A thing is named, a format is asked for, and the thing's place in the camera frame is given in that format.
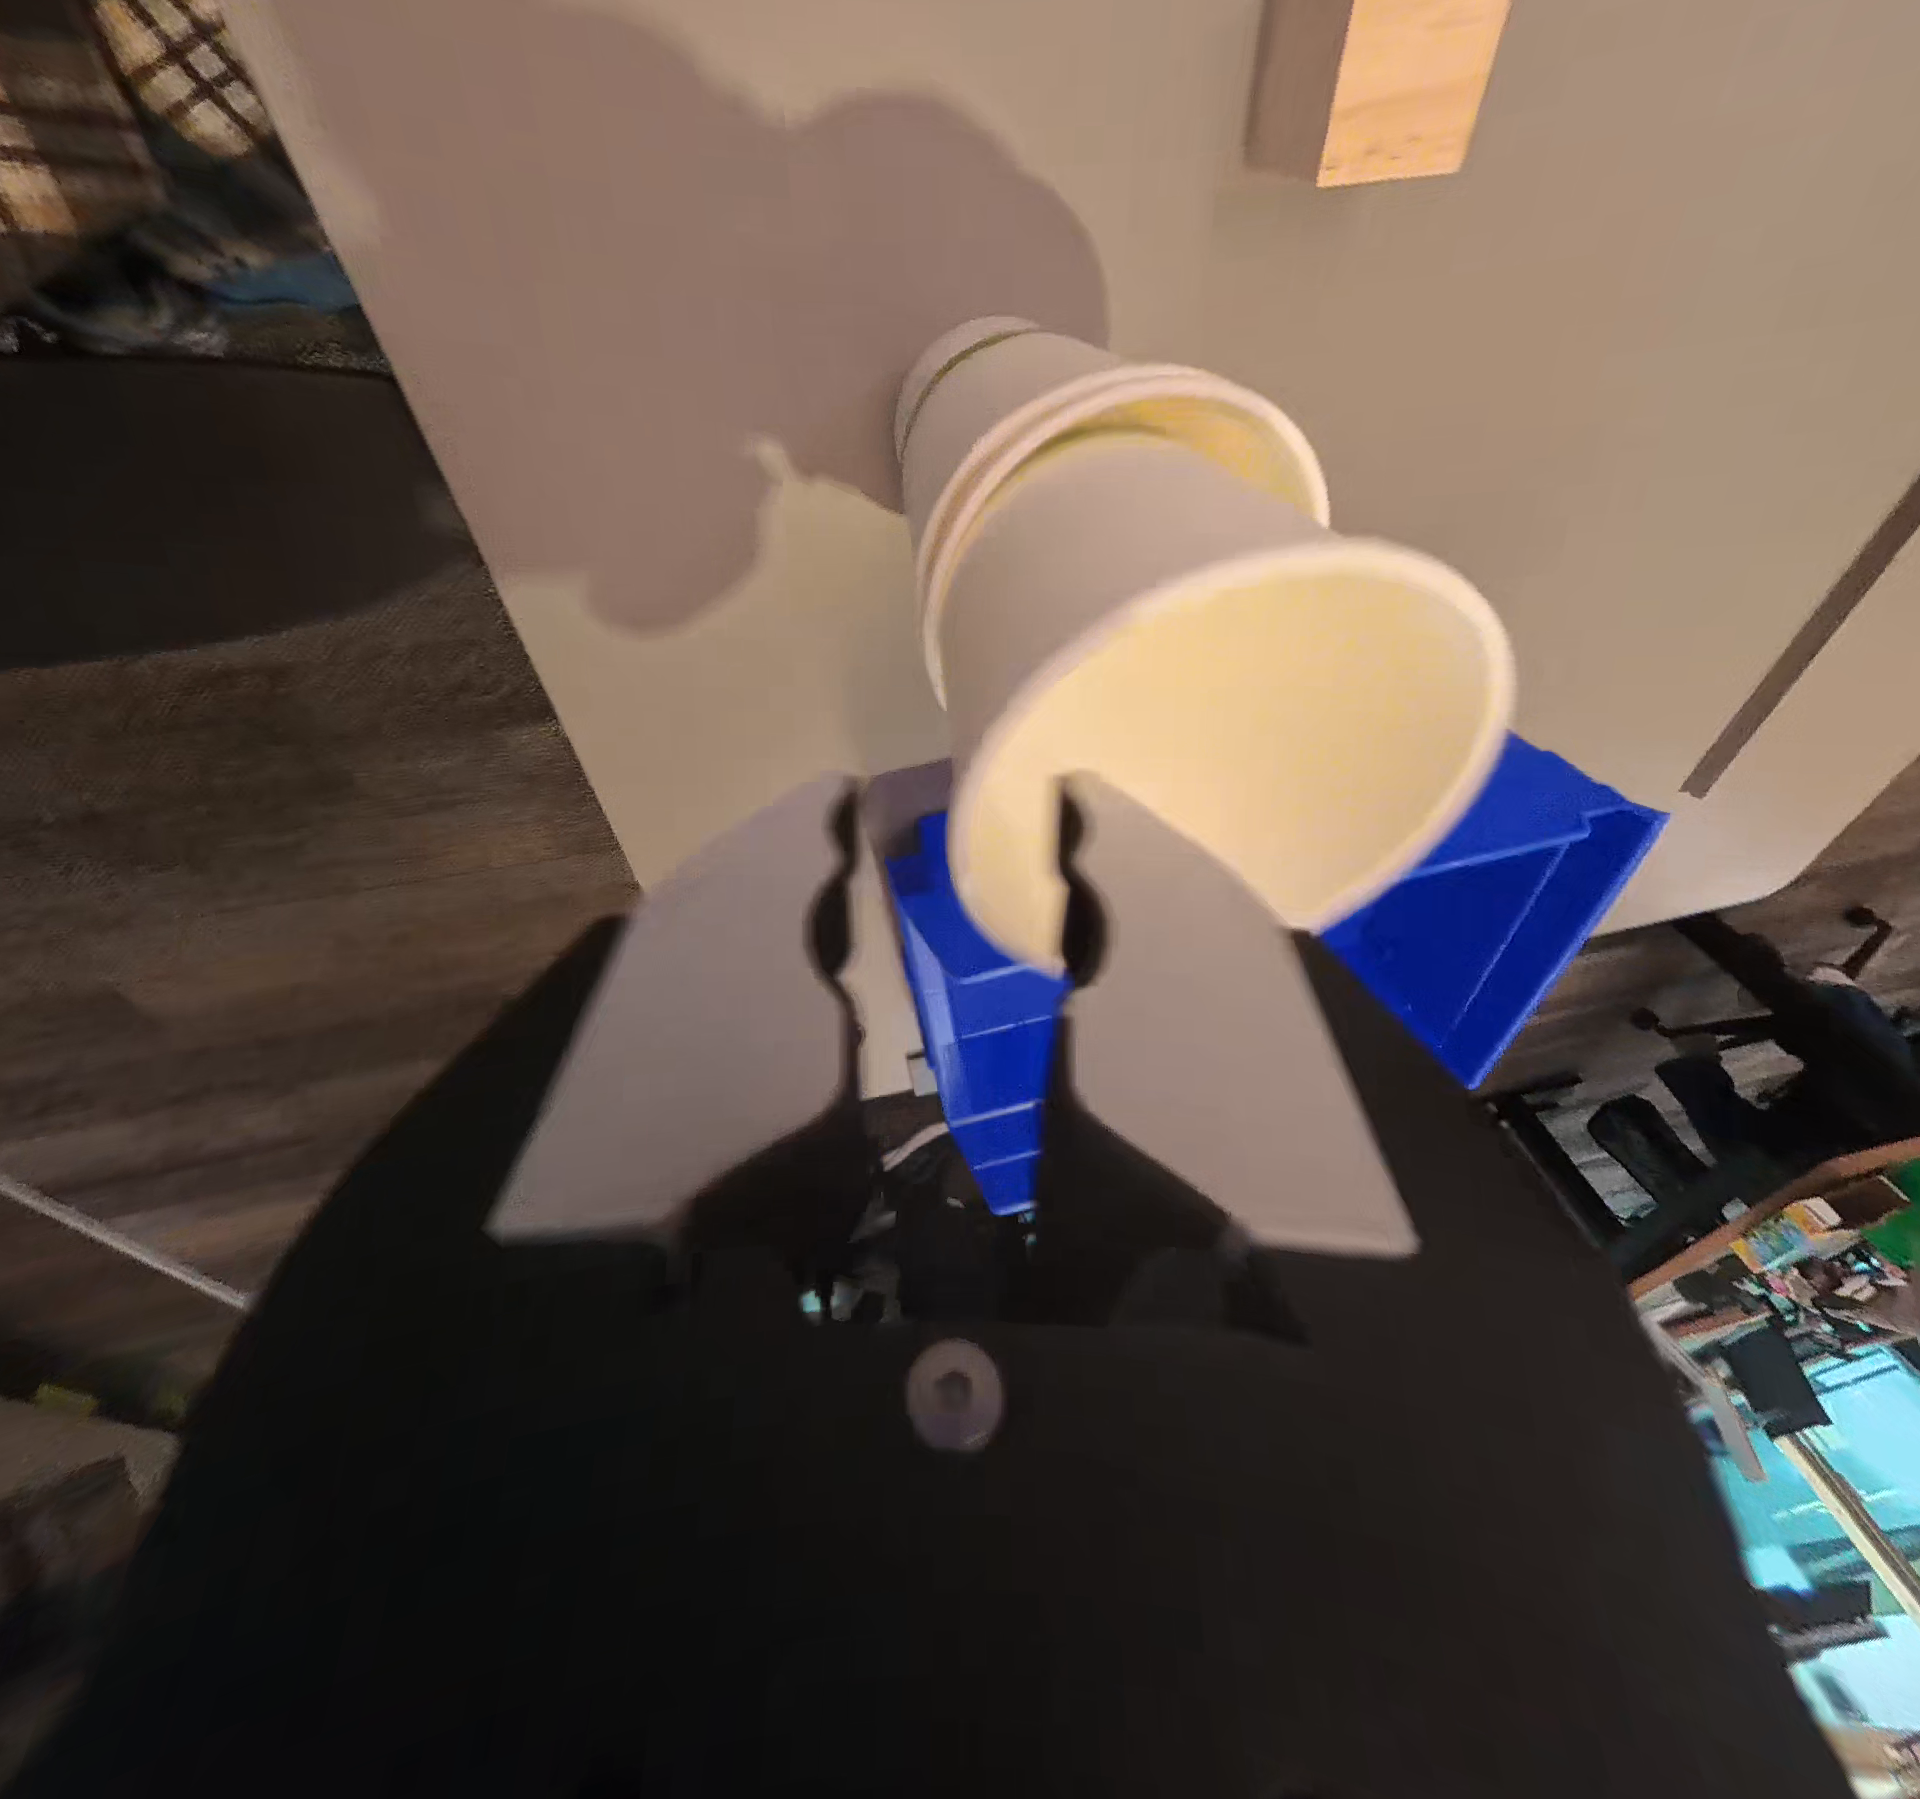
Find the blue plastic bin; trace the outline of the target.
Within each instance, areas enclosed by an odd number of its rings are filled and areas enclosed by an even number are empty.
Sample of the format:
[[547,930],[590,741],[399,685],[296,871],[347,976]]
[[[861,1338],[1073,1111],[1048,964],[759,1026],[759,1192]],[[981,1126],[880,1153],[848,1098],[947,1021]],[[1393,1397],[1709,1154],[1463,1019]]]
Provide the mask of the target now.
[[[947,869],[947,784],[884,858],[947,1132],[995,1214],[1030,1210],[1067,982],[1007,955]],[[1356,916],[1335,955],[1476,1090],[1640,869],[1666,816],[1511,736],[1469,812]]]

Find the wooden cube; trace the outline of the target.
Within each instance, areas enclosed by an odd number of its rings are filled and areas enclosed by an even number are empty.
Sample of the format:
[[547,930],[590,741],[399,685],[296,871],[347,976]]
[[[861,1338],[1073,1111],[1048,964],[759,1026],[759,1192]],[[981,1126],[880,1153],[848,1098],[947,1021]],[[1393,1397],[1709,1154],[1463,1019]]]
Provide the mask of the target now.
[[1454,175],[1512,0],[1264,0],[1249,171],[1317,188]]

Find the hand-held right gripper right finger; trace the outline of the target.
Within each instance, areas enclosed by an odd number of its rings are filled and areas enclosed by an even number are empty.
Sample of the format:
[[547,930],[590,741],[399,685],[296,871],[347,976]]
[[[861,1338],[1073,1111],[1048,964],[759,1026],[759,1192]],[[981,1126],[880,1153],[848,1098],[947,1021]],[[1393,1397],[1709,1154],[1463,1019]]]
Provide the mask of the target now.
[[1265,1248],[1409,1258],[1420,1236],[1288,927],[1095,775],[1060,789],[1073,1096]]

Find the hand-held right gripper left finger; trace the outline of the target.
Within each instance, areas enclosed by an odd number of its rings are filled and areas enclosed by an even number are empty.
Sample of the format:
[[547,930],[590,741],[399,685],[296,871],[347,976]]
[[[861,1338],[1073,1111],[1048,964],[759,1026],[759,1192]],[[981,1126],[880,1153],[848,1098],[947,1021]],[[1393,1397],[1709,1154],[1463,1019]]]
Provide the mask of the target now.
[[639,896],[489,1214],[501,1244],[678,1236],[848,1096],[857,782],[809,779]]

